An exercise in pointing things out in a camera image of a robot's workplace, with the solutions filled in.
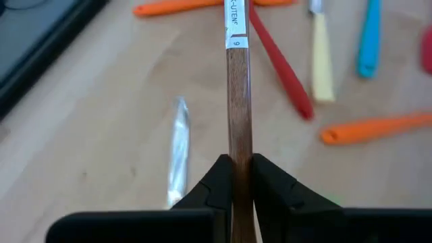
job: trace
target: orange spatula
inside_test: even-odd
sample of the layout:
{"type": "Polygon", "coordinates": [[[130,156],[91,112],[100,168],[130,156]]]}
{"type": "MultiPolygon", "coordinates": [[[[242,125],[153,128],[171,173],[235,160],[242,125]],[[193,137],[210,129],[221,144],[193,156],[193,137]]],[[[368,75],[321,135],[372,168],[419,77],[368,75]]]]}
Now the orange spatula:
{"type": "MultiPolygon", "coordinates": [[[[254,3],[260,6],[292,4],[295,2],[296,0],[254,0],[254,3]]],[[[133,12],[137,17],[148,17],[222,4],[223,0],[161,0],[139,5],[134,8],[133,12]]]]}
{"type": "Polygon", "coordinates": [[[414,128],[432,126],[432,113],[414,113],[395,118],[366,119],[321,130],[321,140],[329,145],[365,142],[414,128]]]}

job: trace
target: black laptop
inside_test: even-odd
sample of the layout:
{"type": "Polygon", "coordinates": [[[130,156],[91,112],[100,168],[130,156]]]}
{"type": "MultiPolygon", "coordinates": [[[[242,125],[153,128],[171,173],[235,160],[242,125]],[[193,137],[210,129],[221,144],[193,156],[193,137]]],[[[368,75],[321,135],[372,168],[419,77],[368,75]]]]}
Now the black laptop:
{"type": "Polygon", "coordinates": [[[108,0],[0,0],[0,119],[108,0]]]}

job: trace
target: label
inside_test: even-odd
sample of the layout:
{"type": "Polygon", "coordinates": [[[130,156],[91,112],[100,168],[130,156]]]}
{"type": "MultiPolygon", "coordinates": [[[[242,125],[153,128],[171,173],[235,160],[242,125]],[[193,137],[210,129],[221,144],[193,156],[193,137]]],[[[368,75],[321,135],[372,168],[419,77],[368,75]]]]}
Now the label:
{"type": "Polygon", "coordinates": [[[246,34],[244,0],[225,0],[226,39],[233,34],[246,34]]]}
{"type": "Polygon", "coordinates": [[[231,37],[226,40],[225,48],[249,48],[248,37],[240,36],[240,37],[231,37]]]}

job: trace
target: knife blade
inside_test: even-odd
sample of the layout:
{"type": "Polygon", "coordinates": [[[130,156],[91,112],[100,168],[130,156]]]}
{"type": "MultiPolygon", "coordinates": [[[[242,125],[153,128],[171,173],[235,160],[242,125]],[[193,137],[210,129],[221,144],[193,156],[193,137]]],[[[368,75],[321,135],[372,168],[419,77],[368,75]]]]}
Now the knife blade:
{"type": "Polygon", "coordinates": [[[177,98],[177,111],[173,123],[171,161],[168,175],[167,206],[171,208],[181,200],[187,188],[190,149],[189,111],[184,97],[177,98]]]}

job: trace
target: utensil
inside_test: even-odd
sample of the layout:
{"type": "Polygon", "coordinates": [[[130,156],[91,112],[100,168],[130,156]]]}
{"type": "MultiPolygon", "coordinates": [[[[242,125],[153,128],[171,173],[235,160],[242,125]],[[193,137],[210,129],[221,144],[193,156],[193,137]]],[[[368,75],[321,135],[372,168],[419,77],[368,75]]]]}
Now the utensil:
{"type": "Polygon", "coordinates": [[[250,107],[250,60],[248,4],[250,0],[224,3],[227,60],[228,148],[233,160],[232,240],[256,243],[252,200],[252,109],[250,107]]]}
{"type": "Polygon", "coordinates": [[[432,74],[432,26],[426,28],[421,43],[421,63],[423,69],[432,74]]]}
{"type": "Polygon", "coordinates": [[[168,175],[167,206],[171,208],[186,194],[190,147],[189,112],[183,97],[177,98],[173,123],[171,163],[168,175]]]}
{"type": "Polygon", "coordinates": [[[288,97],[291,99],[297,112],[299,112],[304,119],[312,119],[314,115],[313,107],[306,91],[304,91],[302,84],[297,79],[297,76],[292,70],[290,64],[288,64],[284,55],[282,55],[282,52],[267,32],[264,24],[261,22],[257,12],[255,11],[253,1],[250,1],[249,4],[250,22],[261,39],[261,42],[270,57],[271,63],[276,69],[277,75],[279,76],[288,97]]]}
{"type": "Polygon", "coordinates": [[[373,78],[378,68],[381,42],[381,0],[369,0],[360,42],[357,70],[363,78],[373,78]]]}
{"type": "Polygon", "coordinates": [[[432,126],[432,113],[413,113],[402,117],[375,118],[333,125],[321,131],[321,140],[329,145],[347,145],[432,126]]]}
{"type": "Polygon", "coordinates": [[[329,48],[326,17],[322,0],[309,0],[309,9],[314,17],[312,90],[318,103],[335,101],[333,93],[333,68],[329,48]]]}
{"type": "MultiPolygon", "coordinates": [[[[292,4],[296,0],[254,0],[254,2],[260,6],[272,6],[292,4]]],[[[134,8],[133,13],[138,17],[157,16],[222,4],[223,0],[166,0],[139,5],[134,8]]]]}

